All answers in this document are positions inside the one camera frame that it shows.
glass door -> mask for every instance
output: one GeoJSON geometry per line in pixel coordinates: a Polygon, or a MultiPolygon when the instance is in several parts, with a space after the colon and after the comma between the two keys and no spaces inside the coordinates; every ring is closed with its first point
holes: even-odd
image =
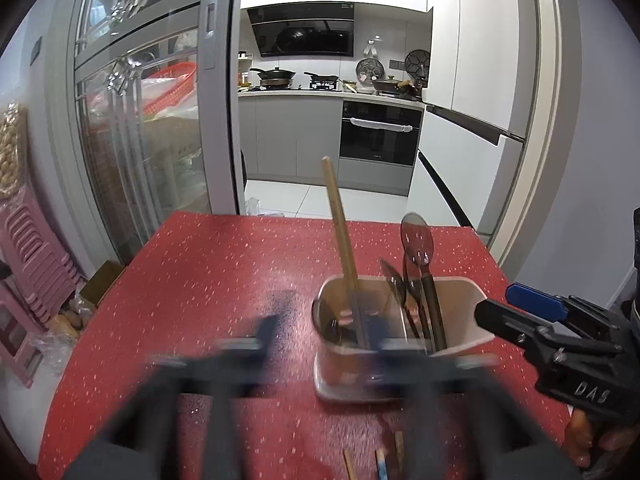
{"type": "Polygon", "coordinates": [[[79,132],[100,216],[127,263],[175,211],[243,210],[227,105],[233,0],[137,0],[114,16],[118,0],[106,17],[96,1],[84,0],[76,41],[79,132]]]}

oven handle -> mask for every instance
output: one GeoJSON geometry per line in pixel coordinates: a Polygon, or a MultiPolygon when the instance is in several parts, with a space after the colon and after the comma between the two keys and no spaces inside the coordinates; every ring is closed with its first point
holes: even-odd
{"type": "Polygon", "coordinates": [[[413,126],[408,124],[389,124],[379,123],[377,121],[366,121],[364,119],[357,119],[352,117],[351,119],[343,118],[343,121],[349,121],[354,126],[361,126],[363,128],[372,128],[373,130],[390,130],[392,132],[404,132],[408,133],[414,129],[413,126]]]}

pink plastic stool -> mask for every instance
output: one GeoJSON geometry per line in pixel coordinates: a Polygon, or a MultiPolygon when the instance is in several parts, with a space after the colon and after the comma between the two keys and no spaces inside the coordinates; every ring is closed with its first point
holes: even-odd
{"type": "Polygon", "coordinates": [[[0,360],[30,388],[42,355],[29,342],[28,334],[45,329],[25,311],[9,287],[0,282],[0,360]]]}
{"type": "Polygon", "coordinates": [[[28,186],[0,209],[0,248],[26,305],[45,324],[74,293],[80,275],[28,186]]]}

oven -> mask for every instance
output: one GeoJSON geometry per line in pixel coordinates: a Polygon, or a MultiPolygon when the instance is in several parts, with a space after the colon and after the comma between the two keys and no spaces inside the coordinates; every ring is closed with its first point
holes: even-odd
{"type": "Polygon", "coordinates": [[[345,100],[340,158],[413,167],[421,121],[420,110],[345,100]]]}

refrigerator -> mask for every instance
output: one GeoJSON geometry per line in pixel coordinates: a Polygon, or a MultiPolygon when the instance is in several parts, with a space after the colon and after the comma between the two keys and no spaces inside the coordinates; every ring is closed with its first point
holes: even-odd
{"type": "Polygon", "coordinates": [[[536,2],[430,2],[431,66],[407,211],[434,225],[470,226],[489,243],[526,147],[536,2]]]}

